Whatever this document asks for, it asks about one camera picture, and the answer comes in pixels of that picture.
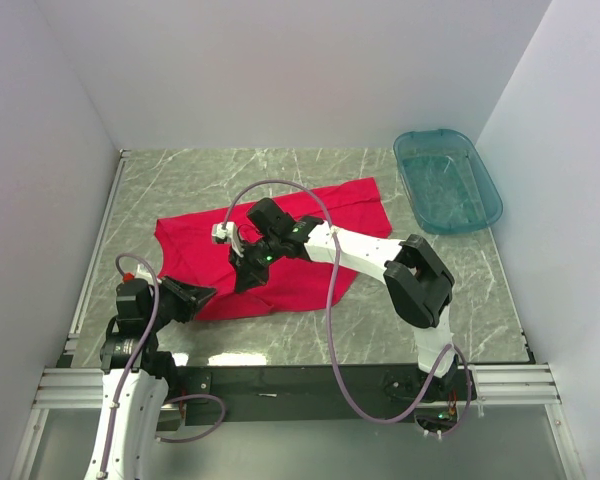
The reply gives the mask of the red t shirt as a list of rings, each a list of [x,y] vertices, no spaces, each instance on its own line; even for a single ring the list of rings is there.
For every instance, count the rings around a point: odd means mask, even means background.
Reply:
[[[317,188],[334,224],[373,237],[387,238],[392,226],[374,178]],[[162,253],[162,277],[190,285],[213,287],[216,294],[196,315],[215,322],[305,312],[325,307],[332,266],[283,258],[272,264],[266,285],[237,294],[229,247],[212,242],[212,226],[221,222],[226,208],[157,220],[155,237]]]

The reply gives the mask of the teal plastic basket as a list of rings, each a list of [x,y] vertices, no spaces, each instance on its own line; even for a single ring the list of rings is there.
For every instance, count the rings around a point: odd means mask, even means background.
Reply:
[[[435,235],[491,227],[503,202],[475,146],[451,129],[406,132],[393,152],[417,223]]]

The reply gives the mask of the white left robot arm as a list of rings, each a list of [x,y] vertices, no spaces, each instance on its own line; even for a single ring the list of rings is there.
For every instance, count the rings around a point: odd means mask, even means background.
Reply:
[[[116,287],[117,313],[100,350],[102,406],[87,479],[144,479],[164,402],[183,393],[173,355],[157,332],[187,323],[216,294],[170,277],[155,286],[127,274]]]

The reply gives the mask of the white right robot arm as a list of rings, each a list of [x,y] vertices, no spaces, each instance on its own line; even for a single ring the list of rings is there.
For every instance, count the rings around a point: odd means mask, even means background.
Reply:
[[[383,239],[315,216],[295,220],[271,198],[252,206],[247,218],[259,233],[254,242],[243,239],[228,220],[213,230],[217,242],[230,244],[235,292],[266,285],[270,266],[282,258],[337,265],[376,279],[386,287],[396,314],[413,329],[424,399],[447,398],[458,368],[457,354],[442,351],[453,343],[448,306],[455,280],[423,237]]]

